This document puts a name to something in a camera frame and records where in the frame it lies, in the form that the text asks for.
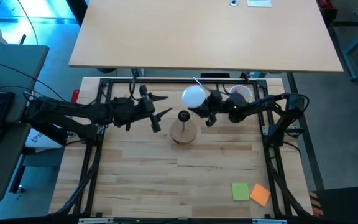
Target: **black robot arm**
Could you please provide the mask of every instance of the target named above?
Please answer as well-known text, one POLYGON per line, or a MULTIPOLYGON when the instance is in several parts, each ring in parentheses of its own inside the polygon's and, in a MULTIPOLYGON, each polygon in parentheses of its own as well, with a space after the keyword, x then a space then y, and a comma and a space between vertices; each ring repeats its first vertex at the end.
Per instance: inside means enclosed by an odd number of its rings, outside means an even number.
POLYGON ((98 134, 98 126, 113 124, 117 127, 131 128, 131 123, 149 118, 153 132, 161 130, 159 121, 170 109, 159 114, 155 113, 154 101, 164 100, 166 96, 155 96, 147 93, 145 85, 139 88, 142 98, 138 104, 132 98, 114 98, 105 103, 82 105, 78 103, 62 102, 42 97, 29 101, 24 121, 50 139, 65 144, 67 131, 72 131, 85 142, 93 142, 98 134), (87 118, 92 124, 81 124, 67 116, 87 118))
POLYGON ((243 121, 247 116, 263 111, 274 111, 280 119, 269 127, 268 142, 278 146, 283 145, 285 130, 295 120, 303 115, 305 97, 292 93, 269 95, 263 99, 248 103, 239 93, 232 93, 227 100, 222 100, 219 90, 211 90, 210 96, 197 108, 189 108, 201 118, 207 118, 206 125, 212 126, 216 122, 217 113, 229 114, 229 120, 233 123, 243 121), (285 109, 282 109, 277 101, 287 100, 285 109))

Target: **wooden tabletop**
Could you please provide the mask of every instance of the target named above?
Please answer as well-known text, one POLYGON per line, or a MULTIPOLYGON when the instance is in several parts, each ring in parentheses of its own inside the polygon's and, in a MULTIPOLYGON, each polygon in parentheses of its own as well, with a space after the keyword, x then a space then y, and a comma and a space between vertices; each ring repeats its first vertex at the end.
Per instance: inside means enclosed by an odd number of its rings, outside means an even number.
MULTIPOLYGON (((99 78, 84 78, 78 101, 92 101, 98 83, 99 78)), ((283 93, 281 79, 267 79, 267 83, 270 94, 283 93)), ((155 95, 169 96, 167 100, 155 102, 157 112, 173 109, 162 118, 162 130, 158 133, 152 132, 148 119, 132 123, 129 132, 112 125, 106 130, 92 213, 154 218, 261 218, 266 213, 272 214, 271 198, 265 207, 252 200, 232 199, 232 182, 246 182, 250 191, 256 183, 269 189, 257 115, 233 124, 227 115, 219 114, 218 121, 210 128, 204 120, 192 115, 191 119, 198 125, 197 137, 190 144, 178 145, 168 134, 178 112, 186 109, 181 93, 188 85, 146 85, 155 95)), ((126 83, 116 83, 113 95, 128 95, 128 88, 126 83)), ((85 119, 76 120, 89 123, 85 119)), ((296 144, 291 138, 286 141, 296 144)), ((84 151, 83 144, 66 147, 51 212, 61 208, 77 187, 84 151)), ((281 154, 288 188, 305 210, 311 212, 298 151, 284 145, 281 154)), ((279 190, 278 198, 284 211, 279 190)))
POLYGON ((341 72, 316 0, 91 0, 72 67, 341 72))

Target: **white ball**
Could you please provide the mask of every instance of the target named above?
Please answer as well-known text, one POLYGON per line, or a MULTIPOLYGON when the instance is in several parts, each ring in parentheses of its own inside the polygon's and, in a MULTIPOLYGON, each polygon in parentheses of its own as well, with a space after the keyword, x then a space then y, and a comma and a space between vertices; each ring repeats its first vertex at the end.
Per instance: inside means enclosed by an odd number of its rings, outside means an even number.
POLYGON ((206 93, 200 86, 189 86, 181 96, 181 100, 188 108, 196 108, 205 101, 206 93))

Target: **gray floor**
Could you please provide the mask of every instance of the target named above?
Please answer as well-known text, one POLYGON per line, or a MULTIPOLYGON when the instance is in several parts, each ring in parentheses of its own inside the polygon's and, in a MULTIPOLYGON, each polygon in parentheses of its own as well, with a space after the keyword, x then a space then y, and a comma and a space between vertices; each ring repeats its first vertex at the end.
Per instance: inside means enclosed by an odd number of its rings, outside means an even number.
MULTIPOLYGON (((68 12, 68 7, 61 3, 64 1, 34 1, 37 4, 49 6, 49 10, 43 9, 43 11, 31 11, 31 0, 22 0, 22 2, 26 8, 29 8, 28 13, 34 17, 64 17, 69 22, 73 18, 68 12)), ((335 3, 339 9, 339 20, 358 21, 358 16, 352 13, 358 7, 358 1, 335 1, 335 3)), ((0 18, 15 16, 22 16, 16 1, 4 1, 0 8, 0 18)), ((6 34, 5 38, 9 42, 17 42, 21 34, 25 33, 28 36, 25 43, 35 43, 32 31, 25 19, 19 19, 19 23, 0 22, 0 29, 6 34)), ((79 88, 82 77, 101 75, 95 69, 68 67, 68 60, 79 31, 78 25, 38 22, 35 23, 35 29, 39 44, 50 46, 40 79, 48 83, 62 97, 69 100, 73 90, 79 88)), ((357 31, 358 28, 339 29, 346 40, 351 40, 357 31)), ((358 66, 358 50, 353 57, 358 66)), ((231 72, 232 77, 238 77, 239 74, 240 72, 231 72)), ((129 76, 130 72, 120 69, 117 73, 110 75, 129 76)), ((148 77, 190 77, 199 76, 200 71, 147 70, 146 75, 148 77)), ((286 90, 289 91, 286 76, 269 75, 268 77, 281 76, 286 90)), ((358 83, 350 82, 347 72, 296 73, 295 79, 299 92, 308 95, 311 100, 306 119, 325 187, 332 189, 358 186, 358 83)), ((53 96, 42 85, 36 85, 36 90, 53 96)), ((302 139, 298 141, 298 144, 301 148, 301 159, 308 187, 314 190, 302 139)), ((0 202, 0 218, 47 214, 57 174, 57 168, 31 167, 27 169, 22 181, 27 191, 19 195, 7 193, 5 199, 0 202)))

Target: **paper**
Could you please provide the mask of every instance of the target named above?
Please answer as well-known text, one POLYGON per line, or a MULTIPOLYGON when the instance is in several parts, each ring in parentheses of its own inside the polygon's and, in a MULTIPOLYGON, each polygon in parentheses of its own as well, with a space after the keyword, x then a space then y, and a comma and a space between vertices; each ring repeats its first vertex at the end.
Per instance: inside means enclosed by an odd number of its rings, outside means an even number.
POLYGON ((250 197, 253 200, 255 200, 256 202, 258 202, 261 206, 265 206, 267 203, 267 200, 270 197, 270 191, 266 190, 261 185, 256 184, 250 197))
POLYGON ((272 7, 270 0, 247 0, 249 7, 272 7))
POLYGON ((231 183, 233 200, 249 200, 249 190, 247 183, 231 183))

